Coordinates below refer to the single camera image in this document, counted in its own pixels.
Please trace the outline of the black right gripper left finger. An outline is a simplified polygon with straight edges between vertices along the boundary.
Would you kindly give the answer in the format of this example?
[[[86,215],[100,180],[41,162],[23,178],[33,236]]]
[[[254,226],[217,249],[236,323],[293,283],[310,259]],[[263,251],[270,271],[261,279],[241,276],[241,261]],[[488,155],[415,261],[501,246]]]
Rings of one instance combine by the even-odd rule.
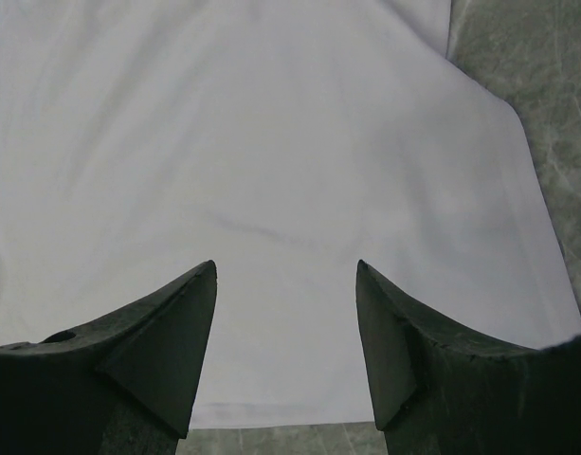
[[[100,318],[0,346],[0,454],[173,454],[216,295],[207,261]]]

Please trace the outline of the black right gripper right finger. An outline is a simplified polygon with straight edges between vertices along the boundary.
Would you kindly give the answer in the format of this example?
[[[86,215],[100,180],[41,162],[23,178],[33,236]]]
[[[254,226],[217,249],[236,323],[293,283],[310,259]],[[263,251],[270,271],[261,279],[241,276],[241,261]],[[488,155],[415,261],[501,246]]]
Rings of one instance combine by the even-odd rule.
[[[581,454],[581,336],[542,350],[487,336],[365,262],[356,308],[391,454]]]

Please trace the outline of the white t-shirt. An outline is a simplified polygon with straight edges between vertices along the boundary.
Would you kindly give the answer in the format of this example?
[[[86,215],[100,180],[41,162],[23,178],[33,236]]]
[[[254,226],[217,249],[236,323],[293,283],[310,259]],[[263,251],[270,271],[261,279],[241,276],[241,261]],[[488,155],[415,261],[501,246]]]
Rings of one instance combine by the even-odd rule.
[[[530,348],[581,316],[514,109],[447,1],[0,1],[0,345],[207,260],[195,428],[372,419],[364,261]]]

